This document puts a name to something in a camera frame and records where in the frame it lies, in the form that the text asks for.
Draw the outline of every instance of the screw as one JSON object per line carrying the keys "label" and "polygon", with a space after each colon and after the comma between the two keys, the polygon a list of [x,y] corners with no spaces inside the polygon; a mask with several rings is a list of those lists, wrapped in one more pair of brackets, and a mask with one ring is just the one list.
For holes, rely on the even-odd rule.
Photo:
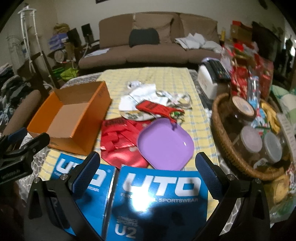
{"label": "screw", "polygon": [[227,175],[227,178],[228,178],[229,180],[233,181],[233,180],[235,179],[235,176],[232,175],[232,174],[228,174],[228,175]]}
{"label": "screw", "polygon": [[34,180],[33,180],[34,183],[38,183],[39,181],[40,181],[40,178],[39,178],[39,177],[36,177],[36,178],[34,178]]}
{"label": "screw", "polygon": [[62,180],[66,180],[68,178],[68,175],[67,174],[63,174],[60,176],[60,179]]}

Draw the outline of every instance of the black speaker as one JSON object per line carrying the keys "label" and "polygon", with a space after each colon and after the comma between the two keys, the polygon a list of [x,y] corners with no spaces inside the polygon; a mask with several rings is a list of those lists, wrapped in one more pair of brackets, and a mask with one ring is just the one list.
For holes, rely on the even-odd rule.
{"label": "black speaker", "polygon": [[75,48],[81,46],[81,39],[80,39],[80,36],[79,36],[76,28],[68,31],[67,35],[69,38],[69,42],[74,44]]}
{"label": "black speaker", "polygon": [[81,26],[82,34],[86,43],[91,44],[94,41],[94,36],[91,30],[91,25],[88,23]]}

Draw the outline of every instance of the black cushion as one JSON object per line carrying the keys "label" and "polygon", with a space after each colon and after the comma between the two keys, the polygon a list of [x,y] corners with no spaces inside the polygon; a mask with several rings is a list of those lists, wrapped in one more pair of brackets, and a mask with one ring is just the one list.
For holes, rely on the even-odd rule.
{"label": "black cushion", "polygon": [[130,47],[143,44],[159,44],[158,32],[153,28],[133,29],[129,36],[128,44]]}

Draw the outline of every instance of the purple plate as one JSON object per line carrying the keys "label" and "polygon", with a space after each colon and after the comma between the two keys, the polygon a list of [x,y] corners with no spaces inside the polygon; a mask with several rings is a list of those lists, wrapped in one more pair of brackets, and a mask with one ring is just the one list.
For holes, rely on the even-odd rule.
{"label": "purple plate", "polygon": [[190,135],[167,118],[156,119],[144,128],[137,146],[151,166],[159,170],[180,171],[194,152]]}

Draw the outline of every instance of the yellow checkered tablecloth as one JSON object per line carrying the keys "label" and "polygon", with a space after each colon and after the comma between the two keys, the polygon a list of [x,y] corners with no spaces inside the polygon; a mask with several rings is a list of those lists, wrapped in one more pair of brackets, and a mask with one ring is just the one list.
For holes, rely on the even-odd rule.
{"label": "yellow checkered tablecloth", "polygon": [[[172,67],[147,67],[136,69],[117,69],[107,70],[97,79],[97,81],[106,81],[110,96],[112,98],[112,104],[107,112],[106,119],[112,119],[119,117],[118,105],[122,91],[129,81],[139,80],[142,83],[155,83],[157,90],[165,90],[170,93],[188,93],[192,99],[192,110],[185,110],[185,122],[182,124],[182,128],[187,131],[194,141],[194,155],[187,163],[185,170],[192,171],[195,168],[195,155],[203,151],[211,159],[211,161],[219,165],[217,151],[215,148],[214,140],[210,130],[210,124],[207,120],[206,113],[202,106],[201,100],[196,92],[194,83],[190,77],[189,71],[186,68],[172,68]],[[94,150],[100,153],[100,137],[97,138]],[[51,149],[43,166],[39,176],[43,180],[49,180],[53,172],[54,165],[63,151]],[[85,156],[74,155],[72,153],[66,153],[78,158],[84,159]],[[212,199],[211,195],[208,195],[208,214],[207,218],[212,214],[217,205],[217,201]]]}

